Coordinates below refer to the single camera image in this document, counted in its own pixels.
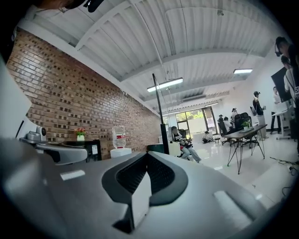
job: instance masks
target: desk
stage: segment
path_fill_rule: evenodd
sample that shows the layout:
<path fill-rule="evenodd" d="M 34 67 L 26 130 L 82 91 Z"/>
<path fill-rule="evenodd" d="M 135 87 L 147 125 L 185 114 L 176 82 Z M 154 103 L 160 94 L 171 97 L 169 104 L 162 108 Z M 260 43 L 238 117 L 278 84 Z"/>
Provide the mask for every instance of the desk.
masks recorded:
<path fill-rule="evenodd" d="M 228 165 L 231 162 L 231 160 L 234 157 L 234 155 L 236 155 L 236 157 L 237 157 L 237 164 L 238 164 L 238 174 L 240 174 L 240 169 L 241 169 L 241 164 L 242 164 L 242 155 L 243 155 L 243 141 L 242 141 L 242 139 L 244 139 L 246 137 L 249 137 L 250 135 L 253 135 L 255 137 L 255 139 L 256 139 L 257 145 L 261 149 L 261 152 L 263 154 L 263 158 L 265 159 L 265 149 L 264 149 L 264 146 L 263 146 L 263 150 L 262 150 L 259 142 L 257 141 L 257 138 L 258 138 L 258 134 L 259 133 L 262 135 L 261 129 L 265 128 L 266 126 L 267 125 L 258 125 L 258 126 L 254 126 L 253 130 L 250 130 L 250 131 L 248 131 L 246 133 L 241 133 L 242 130 L 240 130 L 240 131 L 234 132 L 232 134 L 227 134 L 227 135 L 223 136 L 223 138 L 236 139 L 236 141 L 230 145 L 230 151 L 229 151 L 229 157 L 228 157 Z M 238 161 L 238 155 L 236 153 L 237 148 L 239 147 L 239 144 L 241 145 L 240 146 L 240 164 L 239 164 L 239 161 Z M 230 157 L 230 153 L 231 153 L 231 150 L 232 150 L 232 145 L 234 145 L 235 151 L 234 151 L 233 156 Z M 256 143 L 254 144 L 254 148 L 251 146 L 251 155 L 253 154 L 255 148 L 256 148 Z"/>
<path fill-rule="evenodd" d="M 290 136 L 285 136 L 285 130 L 284 130 L 284 118 L 283 118 L 283 115 L 285 113 L 287 113 L 288 110 L 289 109 L 281 111 L 281 112 L 277 112 L 274 115 L 272 115 L 272 117 L 275 117 L 275 116 L 279 116 L 280 117 L 280 122 L 281 122 L 281 136 L 277 137 L 276 138 L 277 140 L 281 140 L 281 139 L 288 139 L 289 140 L 291 138 Z"/>

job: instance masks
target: black pole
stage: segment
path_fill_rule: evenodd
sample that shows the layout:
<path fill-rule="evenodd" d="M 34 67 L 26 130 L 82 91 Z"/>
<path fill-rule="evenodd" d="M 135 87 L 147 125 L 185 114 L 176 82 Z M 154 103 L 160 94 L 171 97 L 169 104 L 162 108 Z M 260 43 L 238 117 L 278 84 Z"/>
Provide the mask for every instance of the black pole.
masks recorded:
<path fill-rule="evenodd" d="M 163 149 L 164 153 L 169 155 L 169 148 L 168 148 L 168 140 L 167 140 L 167 133 L 166 133 L 166 127 L 163 122 L 163 116 L 162 116 L 162 110 L 161 110 L 161 104 L 160 104 L 160 98 L 158 94 L 158 89 L 157 89 L 157 84 L 156 84 L 156 77 L 155 74 L 153 73 L 153 79 L 154 79 L 154 84 L 155 84 L 155 89 L 156 89 L 156 95 L 158 99 L 158 106 L 159 106 L 159 111 L 160 111 L 160 118 L 161 118 L 161 134 L 162 134 L 162 141 L 163 141 Z"/>

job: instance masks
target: black desk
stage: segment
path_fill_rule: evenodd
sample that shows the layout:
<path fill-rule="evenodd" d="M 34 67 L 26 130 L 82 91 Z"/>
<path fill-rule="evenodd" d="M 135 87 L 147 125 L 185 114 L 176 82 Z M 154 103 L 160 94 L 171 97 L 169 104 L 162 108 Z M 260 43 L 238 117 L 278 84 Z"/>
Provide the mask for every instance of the black desk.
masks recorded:
<path fill-rule="evenodd" d="M 232 144 L 230 144 L 230 151 L 229 151 L 229 157 L 228 157 L 228 165 L 229 163 L 231 162 L 232 158 L 234 157 L 234 155 L 236 155 L 237 157 L 237 165 L 238 165 L 238 174 L 240 174 L 240 169 L 241 169 L 241 164 L 242 164 L 242 155 L 243 155 L 243 140 L 244 138 L 246 137 L 251 137 L 251 141 L 252 141 L 252 137 L 254 137 L 256 139 L 256 142 L 254 144 L 254 148 L 251 146 L 251 155 L 253 154 L 254 152 L 254 149 L 256 148 L 256 144 L 259 146 L 259 148 L 261 149 L 261 152 L 263 154 L 263 158 L 265 159 L 265 149 L 264 149 L 264 146 L 263 146 L 263 150 L 258 142 L 258 135 L 259 133 L 262 135 L 262 132 L 261 132 L 261 129 L 262 128 L 265 128 L 267 125 L 258 125 L 258 126 L 254 126 L 253 127 L 253 130 L 250 130 L 246 133 L 242 133 L 243 130 L 240 130 L 240 131 L 237 131 L 237 132 L 234 132 L 232 134 L 227 134 L 227 135 L 224 135 L 223 138 L 229 138 L 229 139 L 236 139 L 236 141 Z M 239 147 L 239 144 L 240 144 L 240 164 L 239 164 L 239 161 L 238 161 L 238 155 L 236 153 L 237 151 L 237 148 Z M 232 150 L 232 145 L 234 145 L 235 147 L 235 151 L 234 151 L 234 154 L 232 157 L 230 157 L 230 153 L 231 153 L 231 150 Z"/>

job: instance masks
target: black mesh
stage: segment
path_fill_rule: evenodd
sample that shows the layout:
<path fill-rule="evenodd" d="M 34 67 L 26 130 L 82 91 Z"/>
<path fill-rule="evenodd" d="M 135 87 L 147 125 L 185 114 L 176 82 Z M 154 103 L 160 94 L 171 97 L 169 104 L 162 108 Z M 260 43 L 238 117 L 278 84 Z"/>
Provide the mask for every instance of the black mesh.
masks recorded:
<path fill-rule="evenodd" d="M 152 194 L 166 188 L 173 182 L 175 177 L 171 168 L 151 156 L 148 159 L 147 172 L 150 177 Z"/>
<path fill-rule="evenodd" d="M 116 174 L 116 180 L 131 194 L 135 192 L 146 173 L 146 159 L 142 157 Z"/>

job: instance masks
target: backpack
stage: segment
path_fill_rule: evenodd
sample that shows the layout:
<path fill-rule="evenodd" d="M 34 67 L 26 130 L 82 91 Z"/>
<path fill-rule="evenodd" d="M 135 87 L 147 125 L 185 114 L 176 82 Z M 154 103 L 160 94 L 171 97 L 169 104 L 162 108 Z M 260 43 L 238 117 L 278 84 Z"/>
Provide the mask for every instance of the backpack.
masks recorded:
<path fill-rule="evenodd" d="M 254 108 L 253 105 L 250 107 L 250 110 L 251 110 L 251 113 L 253 114 L 253 116 L 257 115 L 256 108 Z"/>

